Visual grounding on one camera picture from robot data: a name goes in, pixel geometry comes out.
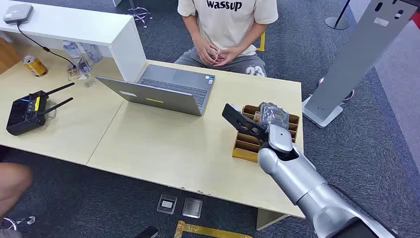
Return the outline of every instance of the robotic arm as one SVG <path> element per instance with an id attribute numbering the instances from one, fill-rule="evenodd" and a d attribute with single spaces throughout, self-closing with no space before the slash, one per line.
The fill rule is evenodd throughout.
<path id="1" fill-rule="evenodd" d="M 315 166 L 298 150 L 288 130 L 264 129 L 231 105 L 222 116 L 240 133 L 260 141 L 258 163 L 304 213 L 319 238 L 393 238 L 388 228 L 354 210 L 335 193 Z"/>

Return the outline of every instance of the light wood tabletop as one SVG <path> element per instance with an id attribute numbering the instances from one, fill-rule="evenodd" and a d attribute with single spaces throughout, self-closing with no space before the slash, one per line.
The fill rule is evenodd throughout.
<path id="1" fill-rule="evenodd" d="M 226 103 L 242 107 L 264 101 L 302 117 L 300 83 L 151 60 L 148 63 L 215 75 L 204 116 L 125 101 L 88 166 L 304 217 L 257 163 L 232 157 L 236 130 L 221 115 Z M 296 144 L 303 148 L 302 120 Z"/>
<path id="2" fill-rule="evenodd" d="M 38 47 L 18 47 L 21 56 L 36 56 L 49 70 L 43 77 L 35 77 L 22 62 L 0 75 L 0 144 L 49 157 L 87 164 L 106 129 L 118 111 L 123 99 L 101 83 L 86 88 L 80 80 L 76 85 L 50 95 L 50 101 L 60 103 L 67 98 L 74 100 L 57 109 L 56 118 L 33 131 L 14 136 L 6 131 L 12 102 L 39 90 L 50 91 L 68 84 L 67 61 Z M 62 56 L 63 51 L 55 51 Z M 104 58 L 95 70 L 121 78 L 116 65 Z"/>
<path id="3" fill-rule="evenodd" d="M 17 51 L 38 57 L 49 72 L 34 77 L 20 62 L 0 75 L 0 88 L 6 89 L 0 94 L 4 127 L 14 100 L 68 83 L 66 61 L 36 47 Z M 265 101 L 302 117 L 300 83 L 147 61 L 151 63 L 215 75 L 203 117 L 130 103 L 98 81 L 86 88 L 76 80 L 76 85 L 50 96 L 56 103 L 74 97 L 57 110 L 55 119 L 20 136 L 4 129 L 0 144 L 257 207 L 258 230 L 289 215 L 303 218 L 257 163 L 231 156 L 236 130 L 221 116 L 226 103 L 242 107 Z M 122 79 L 109 58 L 97 63 L 91 74 Z M 300 120 L 296 144 L 301 149 L 302 128 Z"/>

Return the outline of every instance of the laptop keyboard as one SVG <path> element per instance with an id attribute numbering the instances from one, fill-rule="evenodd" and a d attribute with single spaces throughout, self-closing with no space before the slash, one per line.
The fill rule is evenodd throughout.
<path id="1" fill-rule="evenodd" d="M 146 78 L 143 79 L 143 81 L 140 84 L 146 85 L 146 86 L 152 86 L 155 88 L 163 88 L 163 89 L 168 89 L 168 90 L 172 90 L 176 92 L 192 94 L 199 107 L 203 106 L 204 98 L 206 97 L 206 94 L 207 94 L 206 89 L 192 88 L 192 87 L 187 87 L 183 85 L 166 83 L 166 82 L 161 82 L 161 81 L 156 81 L 156 80 L 151 80 L 151 79 L 146 79 Z"/>

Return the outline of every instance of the white t-shirt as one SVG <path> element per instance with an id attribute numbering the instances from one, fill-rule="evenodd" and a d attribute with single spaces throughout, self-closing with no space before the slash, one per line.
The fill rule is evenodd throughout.
<path id="1" fill-rule="evenodd" d="M 196 15 L 201 35 L 220 49 L 236 47 L 253 25 L 278 19 L 277 0 L 178 0 L 178 12 Z M 241 55 L 254 55 L 250 45 Z"/>

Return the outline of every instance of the floor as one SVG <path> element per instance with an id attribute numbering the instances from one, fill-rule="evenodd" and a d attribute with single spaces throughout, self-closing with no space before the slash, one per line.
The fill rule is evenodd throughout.
<path id="1" fill-rule="evenodd" d="M 369 0 L 352 0 L 357 21 Z M 410 152 L 420 170 L 420 29 L 411 21 L 389 46 L 375 68 Z"/>
<path id="2" fill-rule="evenodd" d="M 117 13 L 129 6 L 127 0 L 117 8 L 108 0 L 26 1 Z M 148 28 L 138 26 L 148 59 L 173 62 L 192 46 L 176 13 L 176 0 L 136 3 L 154 16 Z M 350 29 L 336 31 L 325 25 L 324 20 L 337 15 L 343 4 L 336 0 L 278 0 L 280 17 L 268 27 L 266 51 L 259 53 L 267 62 L 268 75 L 301 82 L 303 98 L 313 92 L 317 80 L 326 74 L 356 27 L 353 7 L 345 13 Z M 356 96 L 326 129 L 303 119 L 305 154 L 327 181 L 344 188 L 401 237 L 417 238 L 420 175 L 404 138 L 404 127 L 394 114 L 395 106 L 388 101 L 389 92 L 382 79 L 386 72 L 380 69 L 373 68 L 366 74 L 356 88 Z M 147 226 L 155 226 L 160 237 L 169 238 L 179 220 L 254 238 L 316 237 L 303 219 L 288 217 L 257 232 L 256 208 L 19 150 L 11 150 L 4 158 L 33 170 L 32 187 L 10 213 L 15 218 L 38 218 L 35 224 L 21 227 L 24 237 L 133 238 Z M 177 195 L 180 201 L 187 196 L 203 199 L 201 218 L 182 216 L 181 206 L 173 215 L 157 212 L 162 193 Z"/>

